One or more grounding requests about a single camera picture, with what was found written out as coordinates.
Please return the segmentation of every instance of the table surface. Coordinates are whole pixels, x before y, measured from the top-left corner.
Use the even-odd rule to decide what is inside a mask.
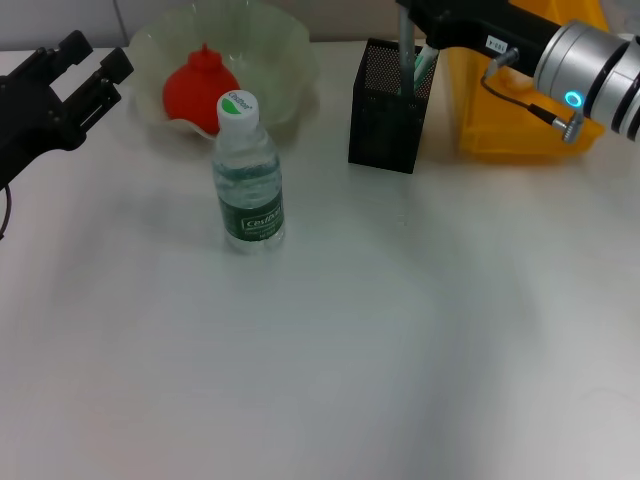
[[[0,476],[640,479],[636,146],[465,165],[441,62],[415,174],[351,166],[364,43],[314,48],[273,254],[225,245],[208,145],[143,125],[126,87],[12,183]]]

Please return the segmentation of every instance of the red fruit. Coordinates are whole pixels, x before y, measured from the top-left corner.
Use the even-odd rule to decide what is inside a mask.
[[[165,83],[162,92],[164,109],[170,119],[189,120],[215,135],[220,131],[218,99],[231,90],[239,89],[235,77],[222,65],[220,54],[204,44],[202,50],[191,53],[187,64]]]

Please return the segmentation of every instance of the yellow box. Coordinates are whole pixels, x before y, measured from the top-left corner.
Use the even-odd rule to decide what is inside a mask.
[[[532,13],[560,25],[577,19],[603,30],[607,22],[598,0],[512,0]],[[488,163],[557,163],[562,157],[577,155],[591,148],[605,129],[587,120],[577,143],[568,145],[562,134],[523,108],[500,100],[480,85],[489,59],[464,48],[448,50],[459,148]],[[535,103],[569,119],[568,107],[536,92],[533,82],[511,69],[503,69],[489,84],[498,91],[525,103]]]

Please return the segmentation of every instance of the bottle label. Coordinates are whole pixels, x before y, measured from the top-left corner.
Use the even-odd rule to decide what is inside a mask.
[[[282,190],[266,205],[258,208],[238,208],[220,197],[224,226],[231,235],[245,242],[259,242],[275,235],[284,223]]]

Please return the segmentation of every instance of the bowl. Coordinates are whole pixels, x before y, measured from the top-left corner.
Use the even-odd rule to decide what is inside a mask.
[[[162,101],[169,76],[204,43],[222,54],[240,88],[256,96],[267,128],[295,117],[318,76],[309,31],[291,15],[253,0],[198,1],[167,11],[131,40],[135,71],[128,82],[146,122],[215,138],[187,120],[169,119]]]

